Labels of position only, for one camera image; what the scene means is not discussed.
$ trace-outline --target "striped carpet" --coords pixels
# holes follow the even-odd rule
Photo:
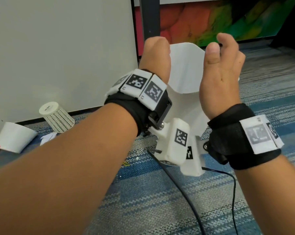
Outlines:
[[[256,114],[266,114],[285,143],[283,153],[295,165],[295,57],[272,49],[267,42],[241,45],[246,63],[240,75],[241,98]],[[76,116],[76,122],[86,115]],[[51,132],[46,123],[29,125],[39,132],[24,150],[31,151],[42,135]],[[209,129],[203,134],[206,138]],[[130,166],[122,166],[85,234],[200,234],[191,209],[180,192],[141,148],[156,146],[155,136],[138,137],[128,154]],[[19,155],[1,151],[0,166]],[[232,173],[204,155],[206,166]],[[232,178],[213,172],[188,177],[179,168],[169,171],[180,182],[200,213],[207,234],[235,234],[231,215]],[[239,234],[260,234],[240,187],[236,190],[235,219]]]

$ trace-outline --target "gray carpet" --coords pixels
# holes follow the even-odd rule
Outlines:
[[[247,57],[240,75],[240,94],[256,114],[268,116],[285,143],[283,153],[295,165],[295,51],[272,49],[267,44],[258,41],[240,46]],[[76,122],[85,117],[76,116]],[[52,131],[47,123],[29,127],[40,135],[23,153],[37,147],[39,138]],[[135,140],[126,159],[130,166],[119,170],[85,234],[200,234],[191,209],[166,174],[146,151],[136,153],[140,148],[155,147],[155,140],[155,136]],[[1,151],[0,166],[17,157]],[[206,166],[233,174],[228,165],[219,165],[209,155],[204,157]],[[176,167],[169,171],[193,201],[207,234],[235,233],[229,176],[206,172],[201,177],[188,177]],[[239,234],[260,234],[239,186],[235,218]]]

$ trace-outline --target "white perforated basket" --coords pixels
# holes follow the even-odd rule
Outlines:
[[[39,113],[57,133],[63,133],[75,125],[75,120],[57,102],[44,104]]]

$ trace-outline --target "black cable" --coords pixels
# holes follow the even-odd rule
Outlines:
[[[202,167],[203,170],[205,171],[213,171],[213,172],[218,172],[218,173],[222,173],[222,174],[226,174],[228,176],[231,176],[233,178],[233,197],[232,197],[232,208],[231,208],[231,212],[232,212],[232,221],[233,221],[233,226],[235,227],[236,230],[236,234],[238,235],[238,230],[237,230],[237,226],[236,226],[236,220],[235,220],[235,197],[236,197],[236,178],[231,175],[228,172],[224,172],[224,171],[219,171],[219,170],[215,170],[215,169],[211,169],[211,168],[207,168],[207,167]]]
[[[189,197],[187,196],[187,194],[185,193],[185,191],[180,187],[180,185],[177,183],[177,181],[175,180],[175,178],[169,173],[169,171],[166,169],[166,167],[164,166],[163,163],[161,163],[151,152],[150,150],[147,149],[148,154],[158,163],[158,165],[160,165],[160,167],[164,170],[164,172],[168,175],[168,177],[171,179],[171,181],[175,184],[175,186],[180,190],[181,194],[183,195],[183,197],[186,199],[186,201],[188,202],[189,206],[191,207],[194,216],[196,218],[196,220],[198,221],[198,224],[200,226],[200,230],[202,235],[205,235],[205,230],[202,224],[202,221],[200,219],[200,216],[198,214],[198,212],[196,211],[194,205],[192,204],[191,200],[189,199]],[[226,174],[228,176],[231,176],[233,178],[234,181],[234,185],[233,185],[233,197],[232,197],[232,221],[233,221],[233,225],[235,227],[236,230],[236,234],[238,235],[238,230],[237,230],[237,226],[236,226],[236,221],[235,221],[235,211],[234,211],[234,207],[235,207],[235,197],[236,197],[236,178],[231,175],[230,173],[224,172],[224,171],[219,171],[219,170],[215,170],[215,169],[211,169],[211,168],[207,168],[207,167],[202,167],[203,170],[205,171],[212,171],[212,172],[218,172],[218,173],[222,173],[222,174]]]
[[[191,200],[189,199],[189,197],[187,196],[187,194],[185,193],[185,191],[180,187],[180,185],[177,183],[177,181],[175,180],[175,178],[169,173],[169,171],[166,169],[166,167],[164,166],[163,163],[161,163],[151,152],[150,150],[147,150],[148,154],[150,154],[150,156],[160,165],[160,167],[164,170],[164,172],[168,175],[168,177],[171,179],[171,181],[175,184],[175,186],[180,190],[181,194],[183,195],[183,197],[186,199],[186,201],[188,202],[189,206],[192,209],[192,212],[195,215],[196,220],[198,221],[198,224],[200,226],[200,230],[202,235],[205,235],[205,230],[202,224],[202,221],[200,219],[200,216],[198,214],[198,212],[196,211],[194,205],[192,204]]]

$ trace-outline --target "paper clip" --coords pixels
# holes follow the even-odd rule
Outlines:
[[[144,148],[141,148],[140,150],[137,151],[137,153],[139,154],[139,153],[143,152],[143,150],[144,150]]]

